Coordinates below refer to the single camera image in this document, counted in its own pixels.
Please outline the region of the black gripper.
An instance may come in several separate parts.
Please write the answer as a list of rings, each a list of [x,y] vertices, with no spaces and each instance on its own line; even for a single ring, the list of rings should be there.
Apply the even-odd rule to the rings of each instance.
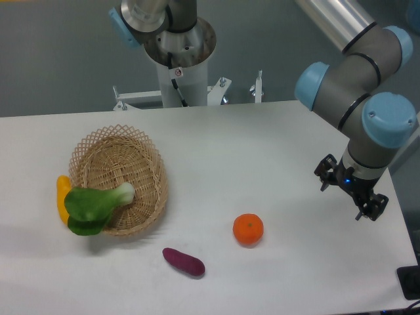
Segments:
[[[342,161],[337,165],[332,154],[322,159],[314,170],[322,183],[322,192],[330,185],[338,186],[353,198],[359,210],[355,217],[357,221],[362,217],[376,221],[383,214],[389,199],[385,195],[373,193],[378,178],[366,180],[355,177],[353,172],[353,167],[346,169]]]

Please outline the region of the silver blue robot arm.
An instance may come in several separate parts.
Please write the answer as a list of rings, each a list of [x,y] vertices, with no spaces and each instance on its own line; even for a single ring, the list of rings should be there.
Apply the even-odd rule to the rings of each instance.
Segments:
[[[373,221],[388,198],[374,186],[417,123],[412,103],[375,90],[411,58],[413,43],[401,28],[381,28],[356,1],[299,1],[300,8],[344,54],[336,68],[316,62],[299,77],[295,97],[349,139],[340,160],[326,156],[315,169],[323,188],[334,185]],[[109,12],[122,40],[143,46],[155,63],[166,108],[218,106],[230,85],[207,86],[213,28],[195,1],[122,1]]]

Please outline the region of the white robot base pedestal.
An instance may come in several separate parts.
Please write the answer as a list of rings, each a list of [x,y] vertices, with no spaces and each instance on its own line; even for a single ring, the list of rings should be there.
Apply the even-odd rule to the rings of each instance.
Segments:
[[[119,93],[113,87],[115,110],[128,110],[135,104],[162,103],[164,108],[220,106],[228,104],[227,91],[232,81],[220,77],[208,84],[208,62],[215,52],[217,38],[212,26],[202,18],[184,33],[163,31],[142,44],[154,63],[159,90]]]

